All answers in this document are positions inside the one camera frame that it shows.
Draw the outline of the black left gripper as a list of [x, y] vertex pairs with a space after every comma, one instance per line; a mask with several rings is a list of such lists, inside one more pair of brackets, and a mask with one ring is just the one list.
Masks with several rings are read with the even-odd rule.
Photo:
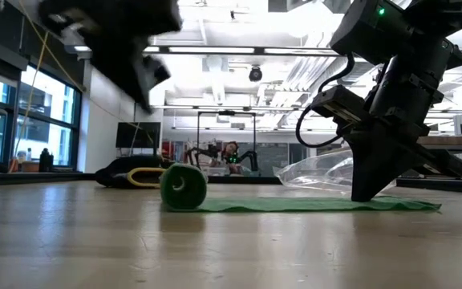
[[152, 112], [150, 89], [171, 77], [164, 63], [143, 55], [148, 40], [116, 34], [85, 34], [91, 49], [91, 64], [142, 108]]

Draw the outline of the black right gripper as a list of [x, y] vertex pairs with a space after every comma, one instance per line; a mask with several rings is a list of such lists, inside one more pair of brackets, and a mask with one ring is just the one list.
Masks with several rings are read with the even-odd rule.
[[338, 125], [353, 153], [352, 201], [370, 201], [400, 174], [462, 177], [462, 160], [445, 149], [418, 143], [424, 125], [402, 121], [396, 113], [374, 116], [365, 99], [338, 85], [318, 93], [310, 108]]

